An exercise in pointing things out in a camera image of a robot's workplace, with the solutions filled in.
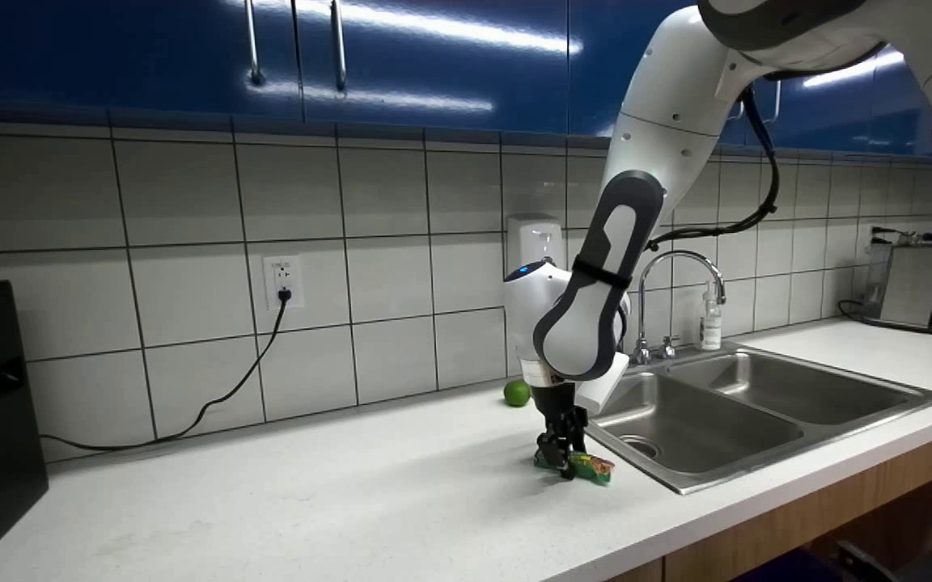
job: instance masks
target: kitchen counter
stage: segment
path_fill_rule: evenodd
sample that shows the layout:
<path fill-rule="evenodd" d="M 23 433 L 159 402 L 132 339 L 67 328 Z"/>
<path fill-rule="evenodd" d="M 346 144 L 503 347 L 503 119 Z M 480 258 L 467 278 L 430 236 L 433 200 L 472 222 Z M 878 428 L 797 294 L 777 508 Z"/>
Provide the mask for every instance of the kitchen counter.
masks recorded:
<path fill-rule="evenodd" d="M 822 323 L 747 347 L 932 387 L 920 333 Z M 607 578 L 932 442 L 926 408 L 679 499 L 629 463 L 607 488 L 537 472 L 539 413 L 499 398 L 492 382 L 62 466 L 0 539 L 0 582 Z"/>

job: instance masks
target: faucet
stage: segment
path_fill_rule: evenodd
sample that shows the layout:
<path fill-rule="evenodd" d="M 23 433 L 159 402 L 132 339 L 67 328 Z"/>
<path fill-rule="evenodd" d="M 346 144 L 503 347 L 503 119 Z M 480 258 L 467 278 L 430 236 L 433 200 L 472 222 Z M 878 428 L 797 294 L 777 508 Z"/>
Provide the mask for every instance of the faucet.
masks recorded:
<path fill-rule="evenodd" d="M 673 360 L 675 354 L 675 347 L 671 343 L 671 336 L 664 336 L 664 347 L 659 352 L 652 352 L 648 343 L 643 343 L 643 333 L 648 333 L 648 273 L 652 272 L 657 263 L 671 258 L 671 255 L 679 255 L 679 258 L 693 258 L 698 265 L 705 265 L 705 272 L 716 278 L 716 305 L 723 305 L 723 278 L 722 278 L 722 267 L 716 263 L 707 263 L 701 252 L 693 252 L 693 248 L 665 248 L 659 255 L 652 255 L 652 263 L 648 267 L 639 267 L 637 273 L 637 339 L 634 339 L 634 360 L 637 363 L 652 363 L 652 360 Z"/>

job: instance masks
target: black cable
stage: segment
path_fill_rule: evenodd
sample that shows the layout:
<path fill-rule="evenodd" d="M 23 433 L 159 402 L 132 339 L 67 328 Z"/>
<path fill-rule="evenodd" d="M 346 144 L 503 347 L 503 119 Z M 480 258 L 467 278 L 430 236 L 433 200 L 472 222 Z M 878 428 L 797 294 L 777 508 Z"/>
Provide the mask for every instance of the black cable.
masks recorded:
<path fill-rule="evenodd" d="M 272 343 L 275 343 L 275 336 L 279 336 L 279 326 L 280 326 L 280 315 L 284 315 L 289 299 L 291 299 L 291 292 L 279 292 L 279 314 L 275 314 L 275 323 L 272 323 L 272 333 L 269 333 L 264 348 L 253 360 L 253 366 L 246 367 L 246 376 L 242 376 L 226 395 L 207 402 L 183 429 L 169 433 L 169 435 L 159 435 L 159 440 L 145 440 L 145 442 L 129 442 L 129 445 L 77 442 L 77 440 L 64 440 L 64 435 L 56 435 L 56 433 L 37 433 L 37 435 L 42 435 L 42 440 L 53 440 L 53 442 L 64 442 L 64 445 L 70 445 L 70 450 L 88 450 L 88 452 L 145 450 L 145 445 L 173 442 L 173 440 L 188 435 L 193 428 L 199 428 L 199 419 L 207 416 L 209 408 L 236 398 L 236 395 L 242 390 L 242 385 L 249 382 L 249 376 L 262 366 L 264 352 L 272 348 Z"/>
<path fill-rule="evenodd" d="M 664 232 L 664 236 L 657 236 L 657 240 L 648 242 L 650 252 L 657 252 L 659 242 L 665 242 L 665 240 L 705 240 L 705 236 L 743 232 L 743 228 L 753 228 L 768 214 L 777 211 L 777 197 L 778 197 L 778 166 L 777 166 L 777 153 L 772 153 L 770 137 L 768 137 L 768 125 L 764 125 L 764 119 L 759 119 L 753 90 L 743 90 L 743 93 L 741 93 L 741 104 L 743 104 L 743 108 L 747 108 L 750 130 L 753 130 L 753 137 L 757 137 L 757 142 L 759 142 L 759 148 L 764 148 L 764 154 L 768 154 L 768 166 L 770 166 L 770 188 L 768 188 L 759 208 L 757 208 L 750 215 L 743 215 L 743 218 L 739 218 L 739 222 L 731 222 L 731 225 L 671 228 L 671 232 Z"/>

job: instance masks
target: kitchen backsplash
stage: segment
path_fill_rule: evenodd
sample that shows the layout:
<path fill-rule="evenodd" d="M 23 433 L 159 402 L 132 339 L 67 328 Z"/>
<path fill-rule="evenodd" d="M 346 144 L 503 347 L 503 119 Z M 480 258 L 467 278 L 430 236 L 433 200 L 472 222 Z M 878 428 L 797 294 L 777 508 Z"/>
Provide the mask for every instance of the kitchen backsplash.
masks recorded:
<path fill-rule="evenodd" d="M 88 442 L 181 429 L 264 347 L 264 255 L 305 306 L 196 433 L 499 382 L 503 215 L 583 242 L 599 144 L 325 139 L 0 122 L 0 278 L 20 299 L 37 423 Z M 718 154 L 671 222 L 743 215 L 757 157 Z M 866 225 L 932 225 L 932 166 L 782 157 L 778 214 L 685 242 L 728 278 L 723 333 L 831 315 L 866 278 Z M 701 272 L 657 265 L 648 336 L 693 336 Z"/>

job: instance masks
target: stainless steel sink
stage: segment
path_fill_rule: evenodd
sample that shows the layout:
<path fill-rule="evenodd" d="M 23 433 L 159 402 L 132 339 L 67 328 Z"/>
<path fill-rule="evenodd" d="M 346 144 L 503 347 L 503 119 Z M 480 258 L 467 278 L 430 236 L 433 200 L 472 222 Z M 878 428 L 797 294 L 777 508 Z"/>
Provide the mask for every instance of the stainless steel sink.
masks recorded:
<path fill-rule="evenodd" d="M 685 493 L 926 405 L 932 390 L 739 348 L 632 367 L 590 433 Z"/>

